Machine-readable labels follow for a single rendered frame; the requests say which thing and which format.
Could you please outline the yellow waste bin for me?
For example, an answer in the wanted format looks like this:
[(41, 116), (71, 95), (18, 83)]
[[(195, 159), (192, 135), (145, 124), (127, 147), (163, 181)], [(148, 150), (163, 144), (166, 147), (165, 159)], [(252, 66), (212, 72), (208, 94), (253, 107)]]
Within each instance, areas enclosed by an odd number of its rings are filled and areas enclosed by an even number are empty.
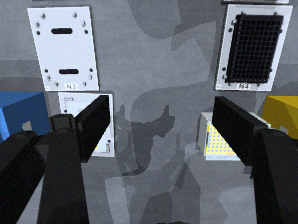
[(271, 128), (298, 139), (298, 96), (266, 96), (261, 118)]

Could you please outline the blue box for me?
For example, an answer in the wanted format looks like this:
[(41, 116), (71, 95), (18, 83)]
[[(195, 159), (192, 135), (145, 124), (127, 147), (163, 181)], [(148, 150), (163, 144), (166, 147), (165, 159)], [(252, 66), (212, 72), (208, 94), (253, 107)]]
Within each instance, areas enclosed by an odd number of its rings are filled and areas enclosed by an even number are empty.
[(0, 91), (0, 110), (0, 143), (19, 131), (51, 131), (44, 92)]

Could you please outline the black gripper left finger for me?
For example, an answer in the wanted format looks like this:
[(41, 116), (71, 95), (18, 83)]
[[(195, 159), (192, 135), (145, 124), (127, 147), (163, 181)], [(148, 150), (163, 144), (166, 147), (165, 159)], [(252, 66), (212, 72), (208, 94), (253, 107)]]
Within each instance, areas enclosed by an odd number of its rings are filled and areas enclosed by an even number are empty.
[(0, 224), (17, 224), (43, 175), (37, 224), (89, 224), (81, 163), (111, 122), (109, 95), (48, 120), (46, 135), (19, 131), (0, 144)]

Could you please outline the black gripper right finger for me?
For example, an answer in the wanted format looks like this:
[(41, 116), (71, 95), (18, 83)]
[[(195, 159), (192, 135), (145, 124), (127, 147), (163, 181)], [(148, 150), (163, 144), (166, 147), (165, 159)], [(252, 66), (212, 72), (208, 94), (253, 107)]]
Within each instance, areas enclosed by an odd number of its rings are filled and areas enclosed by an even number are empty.
[(257, 224), (298, 224), (298, 139), (224, 96), (215, 96), (211, 124), (242, 163), (253, 166)]

